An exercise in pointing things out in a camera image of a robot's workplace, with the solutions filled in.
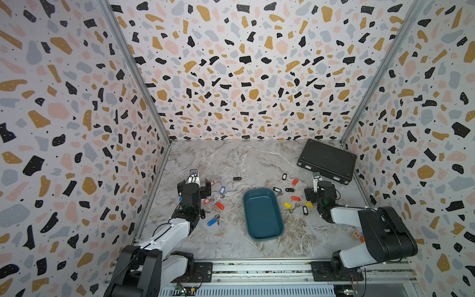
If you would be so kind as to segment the solid blue tag key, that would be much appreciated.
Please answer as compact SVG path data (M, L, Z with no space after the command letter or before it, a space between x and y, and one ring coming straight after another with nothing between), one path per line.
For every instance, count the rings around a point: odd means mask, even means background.
M216 214L211 220L209 220L207 222L207 225L208 226L212 226L212 225L220 225L220 215L219 214Z

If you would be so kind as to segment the white black tag key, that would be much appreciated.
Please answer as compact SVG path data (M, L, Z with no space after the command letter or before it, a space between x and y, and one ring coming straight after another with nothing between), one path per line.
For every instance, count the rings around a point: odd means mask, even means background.
M273 187L273 191L276 192L278 196L283 195L283 191L280 188Z

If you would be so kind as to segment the teal plastic storage box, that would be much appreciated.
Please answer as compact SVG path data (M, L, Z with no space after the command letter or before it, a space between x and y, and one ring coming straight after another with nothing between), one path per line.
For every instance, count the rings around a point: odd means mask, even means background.
M269 188L251 189L243 196L247 232L254 241L282 236L284 223L275 192Z

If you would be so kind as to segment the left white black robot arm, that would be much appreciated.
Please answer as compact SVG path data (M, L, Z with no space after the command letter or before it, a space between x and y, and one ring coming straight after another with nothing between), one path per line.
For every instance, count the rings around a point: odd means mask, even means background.
M106 297L157 297L163 287L177 278L194 276L194 256L175 251L203 218L202 200L211 196L212 182L200 185L192 173L178 183L180 203L163 230L139 245L128 245L119 254Z

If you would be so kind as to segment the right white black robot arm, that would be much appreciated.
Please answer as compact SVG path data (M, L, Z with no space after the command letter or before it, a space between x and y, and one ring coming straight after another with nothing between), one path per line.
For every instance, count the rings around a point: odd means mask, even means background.
M374 209L339 204L338 191L329 181L317 182L315 188L306 188L304 194L323 220L353 226L364 239L350 249L335 251L329 261L311 262L314 281L364 281L367 266L417 255L418 244L393 207Z

